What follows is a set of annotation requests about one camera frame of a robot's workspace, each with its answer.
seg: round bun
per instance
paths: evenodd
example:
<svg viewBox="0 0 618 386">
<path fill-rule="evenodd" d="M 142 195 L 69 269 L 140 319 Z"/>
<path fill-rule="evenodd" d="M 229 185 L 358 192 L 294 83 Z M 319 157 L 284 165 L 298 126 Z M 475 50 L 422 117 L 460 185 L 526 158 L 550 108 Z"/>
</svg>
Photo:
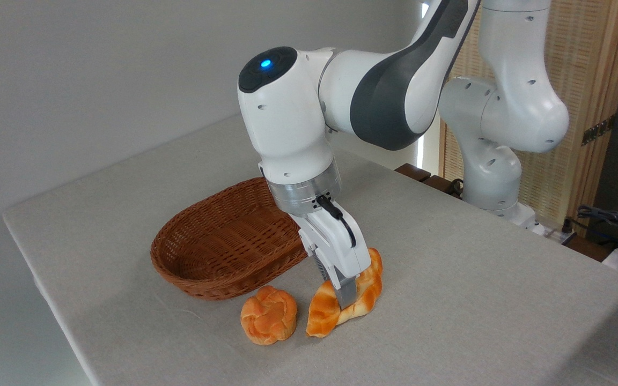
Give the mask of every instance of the round bun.
<svg viewBox="0 0 618 386">
<path fill-rule="evenodd" d="M 292 335 L 297 325 L 297 303 L 289 293 L 264 286 L 242 306 L 240 323 L 258 345 L 274 344 Z"/>
</svg>

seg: brown woven basket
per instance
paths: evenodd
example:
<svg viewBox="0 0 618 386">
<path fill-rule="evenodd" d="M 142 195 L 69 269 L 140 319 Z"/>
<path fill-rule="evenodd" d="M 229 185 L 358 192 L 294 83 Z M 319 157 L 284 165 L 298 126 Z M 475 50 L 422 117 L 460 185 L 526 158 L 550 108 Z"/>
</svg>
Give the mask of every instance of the brown woven basket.
<svg viewBox="0 0 618 386">
<path fill-rule="evenodd" d="M 299 227 L 279 210 L 262 177 L 219 191 L 178 213 L 152 243 L 152 264 L 187 294 L 208 300 L 263 286 L 306 257 Z"/>
</svg>

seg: gray tablecloth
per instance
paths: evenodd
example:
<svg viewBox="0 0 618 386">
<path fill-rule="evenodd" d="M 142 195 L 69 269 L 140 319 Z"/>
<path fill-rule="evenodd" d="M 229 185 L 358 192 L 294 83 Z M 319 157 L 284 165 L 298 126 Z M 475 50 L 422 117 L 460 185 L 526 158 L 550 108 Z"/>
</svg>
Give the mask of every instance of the gray tablecloth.
<svg viewBox="0 0 618 386">
<path fill-rule="evenodd" d="M 307 338 L 321 283 L 306 259 L 272 281 L 297 332 L 268 347 L 246 296 L 204 301 L 150 262 L 175 213 L 258 176 L 242 119 L 16 205 L 4 219 L 96 384 L 618 384 L 618 272 L 346 152 L 338 202 L 383 256 L 372 313 Z"/>
</svg>

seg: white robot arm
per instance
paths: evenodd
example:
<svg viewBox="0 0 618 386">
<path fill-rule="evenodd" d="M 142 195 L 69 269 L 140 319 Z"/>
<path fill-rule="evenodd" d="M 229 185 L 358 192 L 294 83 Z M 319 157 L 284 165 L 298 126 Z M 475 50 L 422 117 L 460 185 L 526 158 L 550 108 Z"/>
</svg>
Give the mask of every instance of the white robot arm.
<svg viewBox="0 0 618 386">
<path fill-rule="evenodd" d="M 569 126 L 543 59 L 550 0 L 484 0 L 479 53 L 495 80 L 454 78 L 440 116 L 464 161 L 463 199 L 542 234 L 535 212 L 518 203 L 521 164 L 512 149 L 547 152 Z"/>
<path fill-rule="evenodd" d="M 238 100 L 277 206 L 300 225 L 304 247 L 340 306 L 370 265 L 357 223 L 335 202 L 341 182 L 326 127 L 385 149 L 408 146 L 431 125 L 443 81 L 479 0 L 431 0 L 412 42 L 390 54 L 277 47 L 252 58 Z"/>
</svg>

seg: bread roll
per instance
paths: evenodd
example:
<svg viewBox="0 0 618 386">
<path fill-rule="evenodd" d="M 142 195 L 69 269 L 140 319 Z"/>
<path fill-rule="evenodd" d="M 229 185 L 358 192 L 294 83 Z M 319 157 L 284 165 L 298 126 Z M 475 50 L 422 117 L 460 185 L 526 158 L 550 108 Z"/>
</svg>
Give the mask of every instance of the bread roll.
<svg viewBox="0 0 618 386">
<path fill-rule="evenodd" d="M 242 306 L 240 323 L 258 345 L 274 344 L 292 335 L 297 325 L 297 303 L 289 293 L 264 286 Z"/>
<path fill-rule="evenodd" d="M 321 284 L 309 304 L 308 337 L 323 338 L 337 325 L 371 312 L 383 288 L 383 265 L 380 253 L 374 248 L 369 248 L 369 256 L 371 265 L 356 279 L 357 300 L 353 305 L 340 311 L 333 284 L 330 281 Z"/>
</svg>

